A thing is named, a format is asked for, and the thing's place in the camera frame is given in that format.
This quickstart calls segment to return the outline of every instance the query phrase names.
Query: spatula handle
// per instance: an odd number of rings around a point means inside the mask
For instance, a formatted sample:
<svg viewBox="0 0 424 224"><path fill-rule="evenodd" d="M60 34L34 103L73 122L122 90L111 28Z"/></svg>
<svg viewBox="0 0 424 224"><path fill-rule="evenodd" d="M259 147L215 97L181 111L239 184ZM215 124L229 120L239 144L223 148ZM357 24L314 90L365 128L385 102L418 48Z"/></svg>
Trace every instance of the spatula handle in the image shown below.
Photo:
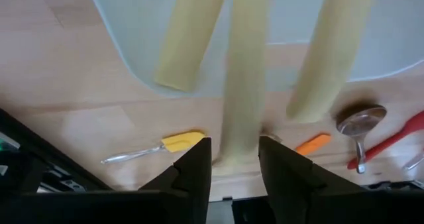
<svg viewBox="0 0 424 224"><path fill-rule="evenodd" d="M407 132L405 129L402 129L401 131L387 138L385 141L381 142L380 144L377 144L376 146L370 148L369 150L365 152L365 162L368 162L377 154L383 152L383 150L387 149L392 144L401 140L403 137L407 136L408 134L409 132ZM347 168L352 170L352 169L355 169L357 166L358 166L358 162L354 158L348 163Z"/></svg>
<svg viewBox="0 0 424 224"><path fill-rule="evenodd" d="M161 145L161 146L158 146L156 148L149 148L147 150L140 150L140 151L135 151L135 152L116 154L116 155L110 156L110 157L100 161L100 163L111 164L111 163L116 163L116 162L128 161L128 160L132 160L133 158L138 158L138 157L144 156L146 154L158 152L159 150L166 150L166 148L165 148L164 145Z"/></svg>

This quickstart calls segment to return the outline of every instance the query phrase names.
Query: metal spoon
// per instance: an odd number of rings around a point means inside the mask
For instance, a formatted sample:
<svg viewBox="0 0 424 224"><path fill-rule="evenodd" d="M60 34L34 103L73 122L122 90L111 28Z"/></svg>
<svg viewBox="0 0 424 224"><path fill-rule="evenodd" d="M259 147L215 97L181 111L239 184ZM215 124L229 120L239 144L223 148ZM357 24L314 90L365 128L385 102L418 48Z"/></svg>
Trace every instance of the metal spoon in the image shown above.
<svg viewBox="0 0 424 224"><path fill-rule="evenodd" d="M337 130L355 140L356 159L359 174L365 172L365 136L386 116L386 108L381 105L361 105L351 107L339 115Z"/></svg>

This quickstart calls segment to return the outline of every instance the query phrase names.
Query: red spatula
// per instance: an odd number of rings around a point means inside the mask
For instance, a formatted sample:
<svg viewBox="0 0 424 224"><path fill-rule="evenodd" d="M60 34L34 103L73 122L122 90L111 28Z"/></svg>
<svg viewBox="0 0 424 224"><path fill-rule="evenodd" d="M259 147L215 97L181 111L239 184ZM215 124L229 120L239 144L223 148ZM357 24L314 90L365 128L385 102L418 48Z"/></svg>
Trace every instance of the red spatula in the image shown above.
<svg viewBox="0 0 424 224"><path fill-rule="evenodd" d="M399 132L386 139L385 141L381 142L380 144L377 144L376 146L367 150L365 152L365 162L369 161L377 154L381 153L383 150L390 147L392 144L396 143L403 137L406 137L407 135L422 129L424 129L424 111L410 118ZM347 164L348 169L355 169L356 166L358 166L358 163L356 162L355 158Z"/></svg>

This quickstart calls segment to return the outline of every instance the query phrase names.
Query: yellow spatula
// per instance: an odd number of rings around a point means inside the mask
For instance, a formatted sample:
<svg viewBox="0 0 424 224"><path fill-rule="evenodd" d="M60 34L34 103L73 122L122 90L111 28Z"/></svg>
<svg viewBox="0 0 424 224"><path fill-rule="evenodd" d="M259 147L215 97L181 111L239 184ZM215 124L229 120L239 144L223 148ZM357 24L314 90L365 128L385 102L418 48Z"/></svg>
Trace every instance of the yellow spatula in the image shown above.
<svg viewBox="0 0 424 224"><path fill-rule="evenodd" d="M158 147L150 148L147 150L116 154L114 156L110 156L102 160L101 163L110 164L114 162L127 161L133 158L144 156L145 154L158 152L160 150L167 150L168 152L183 151L183 150L191 148L193 145L197 144L204 137L206 137L206 135L200 131L189 131L189 132L180 133L177 135L172 135L170 137L163 138L161 140L162 144Z"/></svg>

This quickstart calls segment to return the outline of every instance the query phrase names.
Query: wooden table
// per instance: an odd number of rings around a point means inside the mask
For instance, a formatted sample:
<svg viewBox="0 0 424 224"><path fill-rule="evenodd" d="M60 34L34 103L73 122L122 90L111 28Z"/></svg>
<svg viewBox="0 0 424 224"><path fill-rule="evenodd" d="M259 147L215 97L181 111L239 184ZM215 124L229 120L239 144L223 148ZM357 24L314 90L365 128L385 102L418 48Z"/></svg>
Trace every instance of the wooden table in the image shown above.
<svg viewBox="0 0 424 224"><path fill-rule="evenodd" d="M423 87L424 66L348 83L323 120L306 125L285 118L291 91L268 93L264 123L290 148L317 133L332 134L331 143L309 158L357 184L420 178L422 166L408 173L401 167L423 149L424 133L399 141L359 175L346 169L354 145L337 132L333 117L359 100L384 105L388 115L366 137L369 148L424 109ZM142 85L125 68L91 0L0 0L0 107L113 188L137 189L182 153L114 165L101 159L156 146L172 133L203 129L213 138L216 156L222 104L219 97L168 99ZM214 167L212 180L211 200L266 194L255 157L237 167Z"/></svg>

